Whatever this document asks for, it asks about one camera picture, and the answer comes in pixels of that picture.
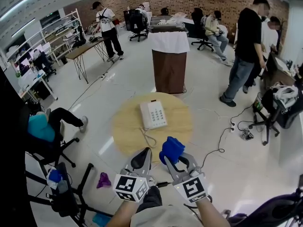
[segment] white t-shirt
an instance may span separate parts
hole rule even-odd
[[[174,206],[145,209],[132,217],[130,227],[202,227],[200,221]]]
[[[271,29],[270,27],[268,27],[268,22],[270,20],[266,19],[263,23],[262,23],[262,37],[261,37],[261,41],[265,46],[266,52],[263,52],[263,56],[268,59],[269,53],[270,53],[270,47],[272,45],[276,46],[277,42],[278,42],[278,32],[274,29]]]
[[[113,11],[111,9],[107,9],[107,8],[103,9],[102,11],[99,11],[96,14],[96,21],[100,22],[102,32],[111,30],[112,28],[115,27],[113,22],[109,22],[109,20],[114,16],[115,16],[115,14],[113,13]]]

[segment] blue jeans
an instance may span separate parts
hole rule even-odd
[[[246,62],[236,56],[231,73],[229,75],[228,88],[222,95],[223,101],[231,102],[235,98],[239,89],[247,81],[253,68],[254,63]]]
[[[224,35],[210,35],[208,36],[208,40],[210,43],[212,43],[217,55],[220,56],[222,60],[226,60],[226,56],[223,54],[223,52],[228,44],[228,38],[226,38]]]

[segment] black pants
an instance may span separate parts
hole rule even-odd
[[[71,112],[64,108],[57,108],[51,111],[48,118],[48,123],[51,125],[56,134],[60,133],[61,120],[64,120],[75,127],[83,126],[81,119],[78,119]]]
[[[112,28],[111,30],[102,32],[102,37],[107,37],[108,39],[104,41],[107,54],[109,58],[112,58],[115,54],[112,43],[114,45],[115,50],[117,51],[118,55],[123,55],[124,52],[121,49],[120,43],[118,41],[117,37],[117,31],[116,28]]]
[[[252,87],[254,80],[257,78],[257,76],[260,74],[262,68],[260,66],[260,62],[256,62],[254,65],[254,68],[252,69],[250,76],[248,77],[247,81],[245,82],[244,86],[246,87]]]
[[[137,213],[149,209],[162,206],[162,198],[160,191],[156,186],[152,186],[147,194],[144,196],[143,203],[139,206]]]

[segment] white telephone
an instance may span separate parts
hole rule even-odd
[[[140,109],[145,130],[167,126],[165,113],[160,101],[153,100],[150,103],[141,103]]]

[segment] black shoe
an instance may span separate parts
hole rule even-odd
[[[219,97],[219,100],[220,100],[222,103],[224,103],[224,104],[226,104],[227,106],[229,106],[229,107],[234,108],[235,106],[237,106],[237,104],[236,104],[234,101],[225,102],[225,101],[222,100],[222,97]]]

